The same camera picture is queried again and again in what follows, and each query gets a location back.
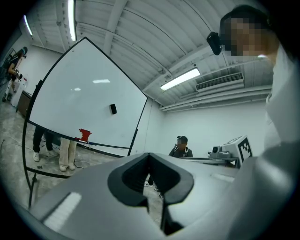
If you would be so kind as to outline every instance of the ceiling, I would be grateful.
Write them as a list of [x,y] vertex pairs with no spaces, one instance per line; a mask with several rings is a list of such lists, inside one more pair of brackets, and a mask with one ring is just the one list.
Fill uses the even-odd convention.
[[[27,14],[33,36],[23,22],[20,27],[32,45],[64,53],[74,44],[67,2],[41,0]],[[218,32],[221,17],[240,4],[259,7],[249,0],[77,0],[77,38],[88,37],[162,106],[195,92],[197,83],[237,72],[243,73],[245,88],[270,85],[268,61],[216,56],[206,42],[211,31]],[[166,81],[195,66],[198,78],[161,90]]]

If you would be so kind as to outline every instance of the cable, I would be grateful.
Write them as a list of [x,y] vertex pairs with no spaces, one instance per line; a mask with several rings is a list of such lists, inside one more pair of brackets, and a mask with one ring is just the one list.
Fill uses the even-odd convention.
[[[77,167],[76,164],[75,164],[75,161],[74,161],[74,166]],[[82,168],[83,169],[83,167],[77,167],[77,168]]]
[[2,143],[1,143],[1,149],[0,149],[0,159],[2,159],[2,145],[4,143],[5,139],[3,139]]
[[[18,140],[14,139],[13,137],[7,135],[5,132],[3,132],[3,131],[1,131],[1,130],[0,130],[0,132],[2,132],[2,133],[3,133],[4,135],[6,135],[7,137],[10,137],[11,139],[15,140],[17,143],[20,144],[20,145],[16,144],[16,146],[22,147],[22,143],[21,143],[21,142],[19,142]],[[28,150],[30,150],[30,151],[33,151],[33,150],[32,150],[31,148],[29,148],[29,147],[26,147],[26,146],[25,146],[25,148],[28,149]],[[47,156],[47,157],[60,158],[60,157],[55,157],[55,156],[51,156],[51,155],[47,155],[47,154],[42,154],[42,153],[40,153],[40,154],[41,154],[41,155],[44,155],[44,156]]]
[[88,163],[88,164],[91,164],[91,165],[97,165],[95,163],[90,163],[90,162],[86,162],[86,161],[79,161],[79,160],[74,160],[74,162]]

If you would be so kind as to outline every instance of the man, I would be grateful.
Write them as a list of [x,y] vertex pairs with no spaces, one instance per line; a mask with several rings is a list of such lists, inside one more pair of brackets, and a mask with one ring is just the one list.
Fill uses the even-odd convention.
[[2,99],[2,102],[6,101],[4,95],[7,89],[8,82],[10,80],[12,81],[11,86],[13,88],[13,91],[15,91],[15,80],[16,78],[21,79],[21,76],[16,70],[16,65],[21,58],[26,58],[27,51],[27,47],[23,47],[15,55],[9,55],[3,63],[3,66],[0,67],[0,98]]
[[[193,152],[191,149],[189,149],[187,147],[187,144],[188,144],[187,137],[178,136],[177,143],[175,144],[175,147],[169,153],[169,156],[174,157],[174,158],[192,158]],[[151,176],[149,177],[148,181],[145,182],[144,186],[150,187],[150,188],[153,186],[153,179]]]

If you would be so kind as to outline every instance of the air conditioner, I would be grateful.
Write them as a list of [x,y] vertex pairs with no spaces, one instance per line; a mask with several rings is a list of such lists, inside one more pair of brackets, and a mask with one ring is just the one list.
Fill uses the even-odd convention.
[[197,84],[196,90],[200,93],[241,83],[244,83],[243,74],[234,73]]

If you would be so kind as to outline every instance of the ceiling beam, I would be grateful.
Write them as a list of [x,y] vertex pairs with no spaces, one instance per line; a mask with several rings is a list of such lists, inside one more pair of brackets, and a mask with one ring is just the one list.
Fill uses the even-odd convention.
[[67,16],[64,16],[62,4],[63,2],[61,0],[55,0],[56,25],[60,32],[61,45],[64,51],[66,51],[70,46],[67,39],[67,33],[65,29],[66,26],[64,24],[64,17]]
[[[101,31],[101,32],[105,32],[105,34],[107,34],[109,31],[107,29],[98,27],[98,26],[94,26],[88,23],[84,23],[84,22],[77,22],[77,27],[81,27],[84,29],[89,29],[91,31]],[[142,48],[140,48],[137,44],[129,41],[128,39],[122,37],[121,35],[118,35],[116,33],[113,32],[109,32],[111,33],[115,38],[117,38],[118,40],[121,40],[123,43],[126,43],[128,46],[130,46],[131,48],[134,48],[135,51],[139,52],[141,55],[143,55],[144,58],[146,58],[148,61],[150,61],[153,65],[157,66],[159,69],[164,69],[165,71],[168,71],[163,65],[161,65],[159,63],[159,61],[157,61],[153,56],[151,56],[148,52],[146,52],[145,50],[143,50]]]
[[243,103],[252,103],[257,101],[265,101],[266,97],[258,98],[258,99],[249,99],[244,101],[237,101],[237,102],[231,102],[231,103],[223,103],[223,104],[217,104],[217,105],[208,105],[208,106],[199,106],[199,107],[193,107],[191,105],[190,108],[185,109],[179,109],[174,111],[166,111],[167,113],[174,113],[174,112],[182,112],[182,111],[188,111],[188,110],[196,110],[196,109],[202,109],[202,108],[213,108],[213,107],[223,107],[223,106],[231,106],[231,105],[237,105],[237,104],[243,104]]
[[190,105],[196,105],[196,104],[201,104],[205,103],[209,99],[218,99],[218,98],[227,98],[227,97],[232,97],[232,96],[239,96],[246,94],[246,93],[259,93],[259,94],[269,94],[269,90],[272,89],[272,85],[264,85],[264,86],[256,86],[252,88],[243,88],[243,89],[234,89],[230,91],[224,91],[224,92],[218,92],[206,96],[201,96],[201,97],[195,97],[189,100],[177,102],[168,106],[161,107],[160,110],[171,110],[174,108],[178,107],[184,107],[184,106],[190,106]]
[[116,31],[119,19],[121,17],[121,14],[123,12],[123,9],[125,5],[127,4],[128,0],[118,0],[115,2],[111,15],[108,20],[107,24],[107,30],[109,32],[106,32],[105,34],[105,40],[104,40],[104,48],[103,51],[109,55],[112,47],[113,42],[113,34]]
[[[212,53],[211,47],[208,44],[204,44],[204,45],[196,48],[195,50],[189,52],[188,54],[186,54],[182,58],[178,59],[176,62],[174,62],[168,68],[168,71],[173,72],[176,69],[180,68],[181,66],[187,64],[188,62],[190,62],[190,61],[194,60],[195,58],[200,57],[200,56],[202,56],[206,53]],[[156,76],[154,79],[152,79],[150,81],[150,83],[148,83],[144,87],[143,91],[146,91],[147,89],[151,88],[154,84],[156,84],[157,82],[163,80],[167,75],[169,75],[168,72],[166,72],[165,74]]]
[[41,45],[42,45],[42,47],[45,47],[47,45],[47,40],[46,40],[45,34],[42,30],[41,24],[39,22],[37,7],[35,7],[33,9],[31,16],[32,16],[32,20],[34,22],[34,26],[35,26],[36,31],[37,31],[37,36],[40,39]]
[[[41,45],[36,44],[36,43],[31,43],[31,45],[36,46],[36,47],[42,47]],[[42,47],[42,48],[53,51],[53,52],[57,52],[57,53],[62,53],[62,54],[65,53],[64,50],[62,48],[60,48],[60,46],[52,45],[49,43],[47,43],[46,47]]]

